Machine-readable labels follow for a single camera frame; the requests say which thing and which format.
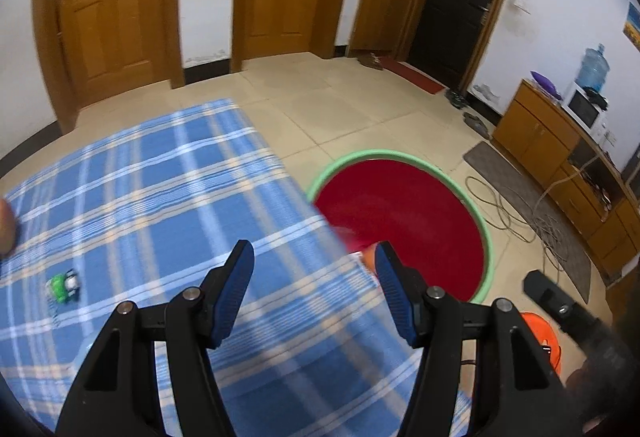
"orange stool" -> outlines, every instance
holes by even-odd
[[[551,325],[542,318],[533,312],[523,312],[522,317],[524,321],[527,322],[527,325],[533,332],[533,335],[538,340],[540,345],[547,345],[551,347],[551,356],[549,357],[549,361],[551,362],[551,366],[556,371],[557,375],[560,375],[560,357],[562,356],[562,348],[558,343],[558,337],[556,333],[551,328]]]

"bed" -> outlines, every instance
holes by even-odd
[[[20,232],[0,263],[0,372],[47,427],[115,305],[166,302],[248,239],[254,275],[231,336],[210,353],[238,436],[397,431],[420,351],[232,101],[118,132],[7,200]],[[70,269],[78,301],[49,301],[47,280]],[[160,343],[156,362],[166,431],[178,436]],[[461,394],[452,435],[464,435],[468,409]]]

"water jug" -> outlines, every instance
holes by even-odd
[[[587,49],[584,53],[582,67],[580,67],[580,72],[578,72],[578,76],[575,78],[575,82],[580,85],[580,87],[591,87],[596,92],[602,90],[604,80],[606,80],[607,73],[609,72],[609,64],[602,55],[603,52],[604,45],[599,44],[597,51],[596,49]]]

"white microwave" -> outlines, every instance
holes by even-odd
[[[572,82],[562,99],[562,108],[600,144],[607,133],[607,112],[591,103],[583,88]]]

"metal bolt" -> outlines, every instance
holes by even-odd
[[[121,302],[116,309],[120,314],[129,314],[133,311],[133,302],[129,300]]]
[[[200,296],[200,287],[188,287],[182,291],[182,297],[185,300],[193,301],[197,300]]]
[[[511,303],[506,298],[498,298],[498,300],[495,302],[495,306],[502,312],[509,312],[511,309],[513,309],[513,303]]]
[[[437,285],[432,285],[429,289],[427,289],[427,296],[429,298],[433,298],[434,300],[439,300],[440,298],[444,298],[444,289],[442,287],[438,287]]]

